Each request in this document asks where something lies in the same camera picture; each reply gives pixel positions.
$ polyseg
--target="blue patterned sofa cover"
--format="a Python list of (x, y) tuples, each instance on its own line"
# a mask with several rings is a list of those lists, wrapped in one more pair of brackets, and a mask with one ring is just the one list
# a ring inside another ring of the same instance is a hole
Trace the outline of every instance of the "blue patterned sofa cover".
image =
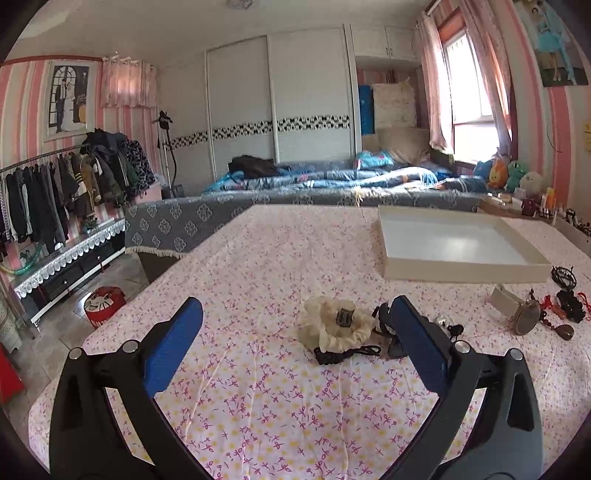
[(475, 212), (480, 194), (455, 190), (295, 190), (215, 192), (199, 197), (159, 200), (125, 211), (128, 252), (181, 258), (252, 205), (400, 205)]

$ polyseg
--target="white plush toy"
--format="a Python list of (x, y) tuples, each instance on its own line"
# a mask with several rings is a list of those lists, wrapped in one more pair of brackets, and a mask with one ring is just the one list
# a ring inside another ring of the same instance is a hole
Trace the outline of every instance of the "white plush toy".
[(527, 198), (539, 199), (544, 189), (544, 179), (539, 173), (531, 171), (519, 181), (519, 188), (525, 190)]

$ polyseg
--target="picture frame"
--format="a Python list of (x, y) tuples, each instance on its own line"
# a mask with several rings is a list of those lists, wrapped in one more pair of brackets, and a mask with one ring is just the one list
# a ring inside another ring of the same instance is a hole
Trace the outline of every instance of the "picture frame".
[(44, 142), (94, 130), (98, 67), (93, 61), (50, 63), (44, 110), (40, 115)]
[(573, 35), (546, 0), (513, 0), (531, 43), (544, 87), (588, 85)]

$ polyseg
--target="wall cabinet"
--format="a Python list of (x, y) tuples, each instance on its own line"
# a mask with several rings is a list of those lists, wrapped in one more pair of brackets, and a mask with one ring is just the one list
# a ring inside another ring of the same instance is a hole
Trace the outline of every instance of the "wall cabinet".
[(386, 27), (386, 38), (390, 48), (390, 58), (416, 60), (414, 51), (414, 34), (416, 30), (407, 28)]
[(351, 27), (355, 55), (364, 57), (390, 58), (388, 38), (384, 27)]
[(417, 61), (415, 30), (398, 27), (351, 27), (356, 57)]

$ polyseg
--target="orange plush toy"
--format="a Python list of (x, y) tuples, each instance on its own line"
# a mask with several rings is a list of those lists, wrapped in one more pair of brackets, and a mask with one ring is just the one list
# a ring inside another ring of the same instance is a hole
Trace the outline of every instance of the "orange plush toy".
[(507, 165), (500, 158), (497, 158), (488, 177), (488, 186), (492, 189), (501, 189), (507, 183), (508, 178), (509, 171), (507, 170)]

